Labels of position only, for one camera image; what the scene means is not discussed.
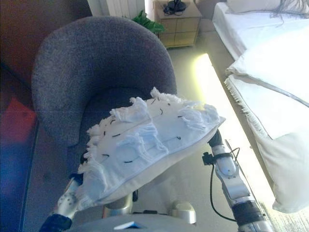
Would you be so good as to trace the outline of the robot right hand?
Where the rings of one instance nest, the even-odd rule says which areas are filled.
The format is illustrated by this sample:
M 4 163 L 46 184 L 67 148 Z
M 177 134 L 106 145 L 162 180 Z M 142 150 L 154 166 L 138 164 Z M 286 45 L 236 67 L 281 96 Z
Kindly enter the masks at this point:
M 222 137 L 219 130 L 217 130 L 213 137 L 208 141 L 208 144 L 211 148 L 218 145 L 223 145 Z

